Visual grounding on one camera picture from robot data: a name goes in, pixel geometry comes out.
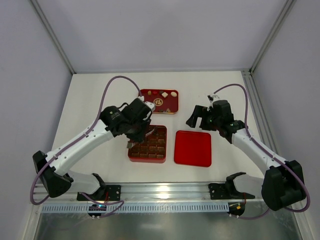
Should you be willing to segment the red box lid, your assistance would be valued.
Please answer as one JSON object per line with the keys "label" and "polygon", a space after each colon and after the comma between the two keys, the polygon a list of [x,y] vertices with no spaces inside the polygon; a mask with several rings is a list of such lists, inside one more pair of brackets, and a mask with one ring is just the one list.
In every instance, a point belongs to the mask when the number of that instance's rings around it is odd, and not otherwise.
{"label": "red box lid", "polygon": [[174,162],[178,165],[208,168],[212,165],[212,139],[209,133],[178,130],[175,134]]}

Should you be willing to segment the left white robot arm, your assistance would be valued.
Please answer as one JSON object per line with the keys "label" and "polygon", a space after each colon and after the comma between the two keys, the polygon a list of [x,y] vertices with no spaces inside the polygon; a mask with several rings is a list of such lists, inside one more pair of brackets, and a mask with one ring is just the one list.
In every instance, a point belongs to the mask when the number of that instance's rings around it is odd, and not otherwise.
{"label": "left white robot arm", "polygon": [[67,192],[77,192],[77,199],[87,197],[101,201],[107,193],[107,185],[96,174],[83,174],[70,169],[84,156],[101,144],[125,135],[135,143],[142,143],[147,135],[154,103],[137,97],[121,107],[108,106],[97,115],[97,119],[84,132],[55,150],[44,153],[37,151],[33,162],[50,198]]}

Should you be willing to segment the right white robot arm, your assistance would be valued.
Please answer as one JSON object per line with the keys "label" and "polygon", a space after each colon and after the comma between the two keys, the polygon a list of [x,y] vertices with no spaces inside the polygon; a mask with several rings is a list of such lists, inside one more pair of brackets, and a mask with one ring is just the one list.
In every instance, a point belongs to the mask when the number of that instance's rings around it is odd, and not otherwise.
{"label": "right white robot arm", "polygon": [[245,123],[236,120],[227,100],[216,100],[211,106],[196,105],[186,124],[205,131],[217,131],[230,144],[240,149],[263,173],[263,178],[252,177],[245,172],[234,173],[225,184],[232,197],[242,193],[262,198],[273,211],[278,211],[307,197],[303,189],[302,166],[296,161],[280,157],[246,129]]}

